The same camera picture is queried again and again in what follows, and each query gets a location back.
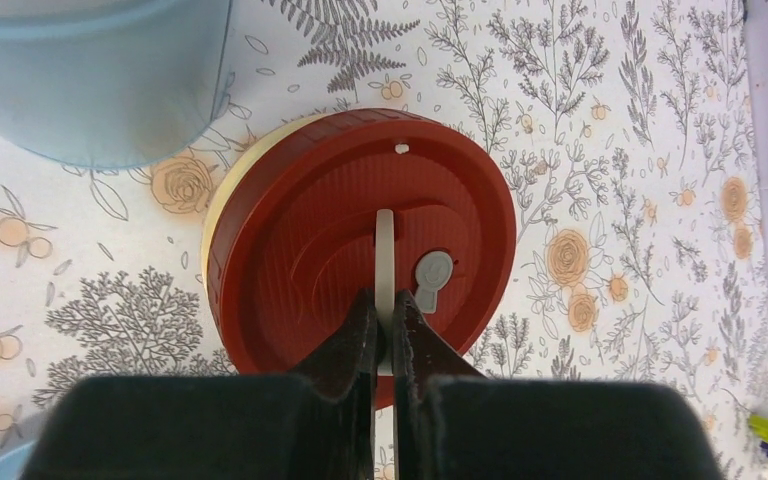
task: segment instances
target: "round red lid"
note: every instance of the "round red lid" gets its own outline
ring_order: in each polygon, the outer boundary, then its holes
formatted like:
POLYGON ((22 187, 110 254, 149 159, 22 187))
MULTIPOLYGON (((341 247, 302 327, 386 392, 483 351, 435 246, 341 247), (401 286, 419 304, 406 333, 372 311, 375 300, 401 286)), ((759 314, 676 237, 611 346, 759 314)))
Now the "round red lid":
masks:
MULTIPOLYGON (((380 209, 394 212, 397 290, 416 291, 429 252, 453 259, 426 319, 465 353, 514 256, 511 194, 493 160, 460 133, 396 110, 342 112, 290 131, 239 179, 210 242, 210 306, 240 373, 287 370, 342 324, 358 290, 374 284, 380 209)), ((379 377, 379 408, 392 392, 392 378, 379 377)))

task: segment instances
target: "orange flower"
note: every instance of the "orange flower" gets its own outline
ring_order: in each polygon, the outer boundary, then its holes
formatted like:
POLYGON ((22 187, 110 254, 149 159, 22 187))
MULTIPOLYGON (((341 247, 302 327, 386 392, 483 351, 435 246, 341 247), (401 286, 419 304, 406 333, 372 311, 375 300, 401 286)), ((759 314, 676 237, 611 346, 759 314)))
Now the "orange flower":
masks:
POLYGON ((537 165, 534 166, 534 173, 537 175, 543 175, 549 170, 549 164, 546 160, 540 160, 537 165))
POLYGON ((708 347, 705 350, 705 366, 710 367, 717 361, 717 357, 720 355, 720 349, 716 346, 708 347))
POLYGON ((747 195, 746 184, 739 177, 731 177, 726 181, 720 194, 720 202, 726 220, 734 223, 743 219, 748 204, 747 195))
POLYGON ((201 212, 212 191, 213 180, 201 160, 173 157, 151 166, 151 193, 168 212, 201 212))
POLYGON ((710 432, 717 426, 717 416, 713 413, 705 415, 705 418, 702 419, 702 425, 705 427, 706 431, 710 432))
POLYGON ((611 298, 614 302, 622 302, 628 298, 628 283, 622 274, 614 275, 614 278, 608 282, 608 290, 611 292, 611 298))
POLYGON ((752 233, 746 225, 740 224, 734 229, 734 254, 740 260, 746 260, 750 253, 752 253, 752 233))
POLYGON ((587 241, 578 232, 561 230, 549 241, 546 267, 558 285, 573 287, 580 283, 589 263, 587 241))
POLYGON ((590 295, 584 293, 570 298, 569 322, 576 332, 586 332, 593 328, 597 315, 596 300, 590 295))

